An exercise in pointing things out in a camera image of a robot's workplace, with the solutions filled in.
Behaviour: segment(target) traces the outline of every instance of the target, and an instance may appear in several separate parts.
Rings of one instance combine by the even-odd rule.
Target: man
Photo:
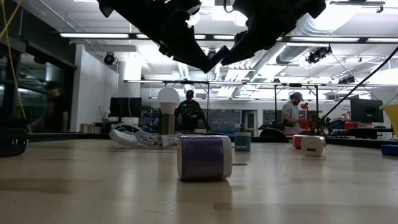
[[[175,117],[178,118],[179,115],[182,117],[180,130],[193,131],[198,126],[198,120],[202,119],[207,131],[210,131],[210,126],[206,121],[199,103],[192,99],[193,94],[194,92],[192,90],[188,90],[185,95],[187,100],[180,103],[178,108],[175,110]]]
[[[300,130],[300,115],[299,115],[299,103],[303,101],[303,95],[299,92],[295,92],[290,96],[290,101],[287,102],[282,108],[282,114],[285,124],[285,134],[299,134]]]
[[[61,95],[56,82],[49,82],[46,86],[49,93],[49,104],[46,114],[34,121],[30,127],[36,129],[40,124],[44,125],[46,132],[68,131],[68,103]]]

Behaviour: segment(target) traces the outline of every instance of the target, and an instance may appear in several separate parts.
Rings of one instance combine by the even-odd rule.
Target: purple cylinder
[[[182,136],[179,147],[182,180],[223,178],[224,149],[220,136]]]

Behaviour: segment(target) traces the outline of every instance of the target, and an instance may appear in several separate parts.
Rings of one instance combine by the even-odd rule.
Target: baseball cap
[[[299,93],[299,92],[293,93],[292,96],[296,97],[300,101],[304,101],[303,100],[303,95],[301,93]]]
[[[58,83],[55,81],[49,81],[49,83],[45,86],[46,90],[53,90],[59,88]]]

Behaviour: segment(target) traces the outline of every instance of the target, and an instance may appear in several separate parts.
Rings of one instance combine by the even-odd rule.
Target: ceiling
[[[22,6],[39,17],[60,32],[139,32],[130,25],[123,17],[113,13],[105,18],[98,9],[96,2],[85,2],[90,0],[23,0]],[[206,4],[201,8],[199,23],[195,25],[197,34],[236,34],[244,30],[237,26],[233,18],[227,15],[221,6],[211,6],[211,0],[204,1]],[[356,8],[356,14],[342,23],[337,30],[330,35],[380,35],[398,36],[398,5],[386,0],[388,5],[382,13],[376,13],[377,7]],[[331,14],[325,22],[333,22],[340,17],[339,12]],[[203,48],[220,48],[227,45],[231,48],[233,42],[198,42]],[[177,63],[158,52],[157,46],[149,40],[91,40],[88,45],[135,45],[144,62],[143,75],[170,74],[178,70]],[[357,78],[365,77],[369,71],[389,55],[396,47],[394,45],[360,45],[360,44],[331,44],[333,54],[341,62],[344,68],[329,55],[320,63],[308,67],[305,62],[305,54],[299,55],[293,66],[283,67],[282,78],[289,82],[307,82],[308,80],[325,80],[338,77],[345,69],[353,69]],[[257,54],[257,61],[265,56],[265,51]],[[266,64],[259,63],[253,69],[260,77],[260,69]],[[280,77],[281,73],[271,74]]]

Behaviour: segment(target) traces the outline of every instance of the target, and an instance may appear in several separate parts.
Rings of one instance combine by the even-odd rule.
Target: white ceiling
[[[62,32],[138,32],[135,28],[119,14],[113,13],[110,18],[105,18],[98,9],[98,4],[88,2],[75,2],[74,0],[23,0],[22,5],[31,13],[41,18]],[[195,25],[195,33],[206,34],[235,34],[244,30],[236,26],[232,21],[215,21],[211,15],[223,17],[222,7],[203,7],[201,18]],[[385,8],[384,12],[377,14],[376,8],[360,10],[349,22],[334,31],[333,35],[388,35],[398,36],[398,9]],[[157,46],[148,40],[92,40],[93,45],[136,45],[147,66],[143,74],[171,73],[176,70],[177,63],[169,60],[157,51]],[[199,42],[202,47],[219,48],[222,45],[232,47],[233,42]],[[351,59],[345,62],[344,59],[360,56],[385,57],[396,47],[394,45],[346,45],[332,44],[333,53],[339,55],[339,60],[349,69],[363,63],[355,63]],[[332,77],[343,72],[345,69],[338,65],[334,58],[327,58],[311,69],[302,67],[287,67],[285,77]],[[362,70],[358,76],[368,74]]]

